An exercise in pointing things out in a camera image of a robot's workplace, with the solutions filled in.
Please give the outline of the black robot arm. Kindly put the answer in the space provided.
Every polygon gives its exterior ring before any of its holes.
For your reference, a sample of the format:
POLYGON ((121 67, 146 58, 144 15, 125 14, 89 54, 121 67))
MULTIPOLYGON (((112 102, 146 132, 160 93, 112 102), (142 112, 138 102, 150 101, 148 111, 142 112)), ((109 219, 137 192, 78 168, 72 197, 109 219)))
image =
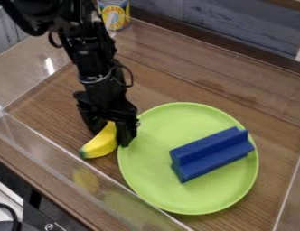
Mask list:
POLYGON ((74 93, 82 120, 94 134, 108 122, 117 127, 117 142, 130 145, 137 136, 137 107, 126 98, 130 69, 118 52, 94 0, 0 0, 11 20, 31 36, 46 35, 78 69, 85 90, 74 93))

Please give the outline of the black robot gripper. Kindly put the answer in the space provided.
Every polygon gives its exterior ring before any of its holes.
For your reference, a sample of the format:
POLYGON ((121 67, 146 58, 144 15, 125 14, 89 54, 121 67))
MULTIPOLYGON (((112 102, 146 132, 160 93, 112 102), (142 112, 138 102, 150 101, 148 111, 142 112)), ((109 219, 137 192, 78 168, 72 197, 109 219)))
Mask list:
POLYGON ((106 120, 117 122, 117 138, 122 147, 128 147, 137 136, 137 107, 126 98, 128 88, 124 77, 81 77, 85 90, 74 97, 82 120, 97 135, 106 126, 106 120))

